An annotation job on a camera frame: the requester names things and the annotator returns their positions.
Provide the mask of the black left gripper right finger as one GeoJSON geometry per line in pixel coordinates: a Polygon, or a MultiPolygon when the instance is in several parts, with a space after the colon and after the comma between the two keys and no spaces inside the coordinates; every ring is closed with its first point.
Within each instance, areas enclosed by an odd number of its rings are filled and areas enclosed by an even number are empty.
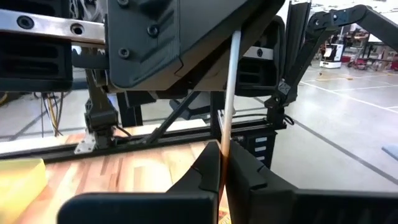
{"type": "Polygon", "coordinates": [[[397,224],[397,194],[299,189],[230,144],[226,192],[233,223],[397,224]]]}

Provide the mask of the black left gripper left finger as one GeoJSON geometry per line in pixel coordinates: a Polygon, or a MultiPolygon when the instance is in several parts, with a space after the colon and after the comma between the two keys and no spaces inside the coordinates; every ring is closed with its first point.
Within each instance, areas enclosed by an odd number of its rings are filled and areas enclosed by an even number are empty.
{"type": "Polygon", "coordinates": [[[88,193],[66,201],[58,224],[214,224],[218,221],[221,153],[209,142],[165,193],[88,193]]]}

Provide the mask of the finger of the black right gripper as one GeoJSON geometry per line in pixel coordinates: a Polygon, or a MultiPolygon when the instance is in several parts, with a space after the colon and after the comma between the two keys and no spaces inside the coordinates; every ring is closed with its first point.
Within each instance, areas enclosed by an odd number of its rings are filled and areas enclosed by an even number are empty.
{"type": "Polygon", "coordinates": [[[109,77],[125,90],[149,90],[149,78],[157,72],[168,46],[159,39],[171,22],[172,1],[108,1],[107,47],[109,77]]]}
{"type": "Polygon", "coordinates": [[[172,43],[156,63],[149,89],[221,91],[227,80],[233,33],[242,33],[242,55],[283,4],[280,0],[172,1],[171,22],[159,37],[168,37],[172,43]]]}

